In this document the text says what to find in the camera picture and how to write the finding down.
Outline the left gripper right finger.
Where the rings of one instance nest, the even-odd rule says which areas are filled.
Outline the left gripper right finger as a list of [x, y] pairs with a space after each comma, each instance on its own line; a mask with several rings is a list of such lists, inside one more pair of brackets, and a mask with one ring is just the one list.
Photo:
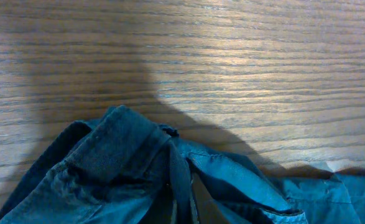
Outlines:
[[195, 199], [198, 222], [201, 224], [228, 224], [197, 173], [192, 175], [192, 190]]

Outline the navy blue shorts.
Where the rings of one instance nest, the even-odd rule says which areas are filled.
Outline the navy blue shorts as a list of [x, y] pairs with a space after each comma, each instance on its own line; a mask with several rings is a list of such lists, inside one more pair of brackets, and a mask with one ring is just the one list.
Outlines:
[[365, 176], [273, 178], [247, 157], [181, 139], [125, 106], [69, 125], [33, 163], [0, 223], [139, 223], [163, 186], [199, 223], [197, 173], [229, 223], [365, 223]]

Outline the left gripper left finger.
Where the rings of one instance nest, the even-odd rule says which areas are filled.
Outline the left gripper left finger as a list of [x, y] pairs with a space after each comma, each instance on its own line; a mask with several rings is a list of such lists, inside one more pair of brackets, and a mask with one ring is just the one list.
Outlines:
[[176, 224], [177, 205], [169, 186], [163, 186], [139, 224]]

